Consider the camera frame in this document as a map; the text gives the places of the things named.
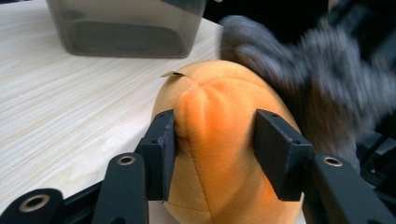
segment gray fluffy fur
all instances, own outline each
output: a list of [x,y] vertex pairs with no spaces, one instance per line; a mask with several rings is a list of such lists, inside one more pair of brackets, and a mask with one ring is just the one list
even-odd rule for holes
[[311,30],[300,44],[285,46],[249,18],[220,24],[220,58],[276,90],[314,153],[340,156],[359,171],[357,139],[396,109],[394,74],[362,62],[357,43],[338,28]]

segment wooden table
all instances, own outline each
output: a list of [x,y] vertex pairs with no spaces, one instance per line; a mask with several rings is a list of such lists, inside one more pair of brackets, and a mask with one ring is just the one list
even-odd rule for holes
[[[44,0],[0,5],[0,212],[23,193],[64,198],[134,151],[166,72],[218,58],[220,26],[202,20],[182,60],[82,57],[61,45]],[[175,223],[149,203],[150,223]]]

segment stuffed toy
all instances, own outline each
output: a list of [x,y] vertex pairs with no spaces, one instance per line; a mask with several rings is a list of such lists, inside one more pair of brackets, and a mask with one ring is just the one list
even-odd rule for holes
[[294,223],[301,202],[281,202],[253,152],[256,109],[299,131],[277,93],[246,67],[188,64],[160,89],[156,114],[173,109],[177,157],[167,210],[179,223]]
[[363,62],[357,42],[340,27],[312,29],[286,46],[247,17],[228,16],[220,24],[220,58],[271,85],[315,153],[340,156],[359,171],[357,141],[396,110],[395,74]]

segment wood grain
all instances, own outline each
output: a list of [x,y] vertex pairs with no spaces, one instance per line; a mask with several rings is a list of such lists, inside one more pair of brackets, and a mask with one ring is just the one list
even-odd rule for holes
[[[83,57],[64,50],[45,1],[0,5],[0,211],[33,189],[66,198],[102,180],[146,132],[160,76],[217,59],[219,31],[202,20],[182,60]],[[151,223],[175,222],[151,210]]]

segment gray translucent bin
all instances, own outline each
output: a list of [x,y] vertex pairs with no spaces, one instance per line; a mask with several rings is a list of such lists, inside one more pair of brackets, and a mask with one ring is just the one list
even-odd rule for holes
[[186,58],[206,0],[47,0],[65,49],[77,55]]

